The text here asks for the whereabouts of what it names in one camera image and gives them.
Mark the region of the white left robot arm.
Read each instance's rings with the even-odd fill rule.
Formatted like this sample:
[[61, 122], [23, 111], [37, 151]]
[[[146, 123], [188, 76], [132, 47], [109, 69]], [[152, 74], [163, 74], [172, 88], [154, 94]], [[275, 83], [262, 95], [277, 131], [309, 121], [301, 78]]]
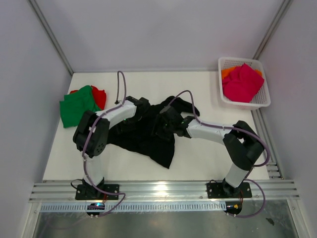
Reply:
[[117, 134], [133, 131], [142, 116], [150, 108], [145, 98], [128, 96], [114, 108], [99, 112], [84, 112], [73, 135], [77, 150], [82, 153], [86, 193], [92, 199], [101, 198], [104, 193], [104, 176], [101, 171], [100, 154], [105, 150], [112, 128]]

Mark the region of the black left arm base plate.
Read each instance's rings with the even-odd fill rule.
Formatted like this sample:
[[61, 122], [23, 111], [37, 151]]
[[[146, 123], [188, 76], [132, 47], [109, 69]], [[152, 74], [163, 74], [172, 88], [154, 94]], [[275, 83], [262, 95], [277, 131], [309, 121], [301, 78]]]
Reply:
[[107, 193], [114, 193], [114, 195], [104, 194], [90, 184], [79, 184], [76, 188], [75, 200], [118, 200], [118, 184], [101, 183], [98, 185], [98, 188]]

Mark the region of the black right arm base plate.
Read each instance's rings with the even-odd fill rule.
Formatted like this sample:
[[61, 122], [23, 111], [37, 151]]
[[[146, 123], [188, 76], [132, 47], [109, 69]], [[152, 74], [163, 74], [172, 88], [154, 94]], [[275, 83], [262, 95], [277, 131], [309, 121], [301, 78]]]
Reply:
[[242, 182], [238, 187], [232, 187], [225, 180], [210, 180], [207, 184], [207, 195], [210, 199], [221, 198], [252, 198], [250, 184]]

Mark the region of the black t shirt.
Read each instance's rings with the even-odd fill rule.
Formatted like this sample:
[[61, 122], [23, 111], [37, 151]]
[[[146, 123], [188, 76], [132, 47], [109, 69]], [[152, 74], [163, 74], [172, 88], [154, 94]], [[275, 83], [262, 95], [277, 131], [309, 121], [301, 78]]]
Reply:
[[169, 169], [175, 152], [175, 137], [172, 136], [166, 141], [151, 133], [157, 115], [172, 99], [174, 96], [169, 96], [160, 104], [150, 105], [147, 99], [141, 97], [141, 102], [148, 106], [141, 119], [132, 126], [125, 126], [125, 123], [122, 123], [111, 128], [107, 144], [148, 156], [162, 167]]

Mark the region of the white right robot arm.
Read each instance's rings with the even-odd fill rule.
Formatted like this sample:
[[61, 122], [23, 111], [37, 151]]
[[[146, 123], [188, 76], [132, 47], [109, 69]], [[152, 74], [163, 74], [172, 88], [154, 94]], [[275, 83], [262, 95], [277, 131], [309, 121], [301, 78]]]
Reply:
[[208, 124], [200, 121], [197, 115], [183, 117], [174, 107], [166, 106], [155, 119], [152, 135], [169, 141], [175, 134], [225, 146], [232, 161], [221, 184], [226, 197], [233, 198], [241, 194], [241, 184], [264, 151], [260, 139], [245, 121], [240, 120], [230, 126]]

